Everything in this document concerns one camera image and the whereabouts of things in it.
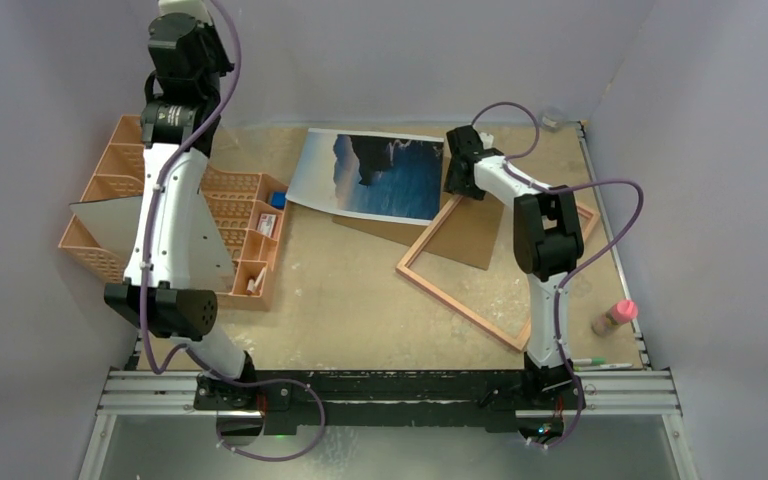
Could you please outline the ocean cliff photo print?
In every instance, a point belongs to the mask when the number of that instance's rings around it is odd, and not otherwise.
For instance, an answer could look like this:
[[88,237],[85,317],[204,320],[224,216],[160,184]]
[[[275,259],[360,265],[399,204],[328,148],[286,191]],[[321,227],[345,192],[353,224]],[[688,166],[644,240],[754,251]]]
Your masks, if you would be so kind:
[[286,193],[307,208],[426,226],[441,207],[444,140],[310,128]]

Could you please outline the pink wooden photo frame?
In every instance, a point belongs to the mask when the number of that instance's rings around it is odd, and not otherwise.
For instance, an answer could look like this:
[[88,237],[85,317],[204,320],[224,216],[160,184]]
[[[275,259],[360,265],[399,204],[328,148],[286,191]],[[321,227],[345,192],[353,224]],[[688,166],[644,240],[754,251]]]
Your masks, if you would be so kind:
[[424,248],[458,204],[466,199],[445,194],[439,212],[408,247],[395,270],[413,287],[430,296],[501,345],[525,352],[530,337],[528,277],[513,255],[512,211],[504,205],[490,266],[482,270],[431,253]]

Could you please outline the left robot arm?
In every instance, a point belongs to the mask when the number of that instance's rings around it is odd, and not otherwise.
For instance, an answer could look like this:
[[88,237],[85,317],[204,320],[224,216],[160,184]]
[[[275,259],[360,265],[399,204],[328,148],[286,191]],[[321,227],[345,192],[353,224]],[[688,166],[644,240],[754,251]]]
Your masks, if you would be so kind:
[[220,79],[234,65],[209,13],[168,11],[148,33],[154,69],[140,115],[139,223],[123,278],[106,284],[104,301],[139,330],[154,374],[184,352],[207,377],[206,393],[244,409],[261,388],[252,358],[216,327],[217,295],[194,286],[189,260],[194,216],[204,200],[200,185],[227,103]]

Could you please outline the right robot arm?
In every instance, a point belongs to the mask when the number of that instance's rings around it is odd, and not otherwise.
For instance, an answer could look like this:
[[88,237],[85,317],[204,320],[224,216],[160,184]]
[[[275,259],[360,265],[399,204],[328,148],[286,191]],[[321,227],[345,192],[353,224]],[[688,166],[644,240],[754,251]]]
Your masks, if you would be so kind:
[[567,331],[568,295],[560,286],[584,253],[574,195],[519,170],[488,135],[473,126],[446,133],[450,162],[444,191],[474,200],[490,194],[512,211],[513,255],[528,277],[531,333],[521,392],[544,407],[572,388]]

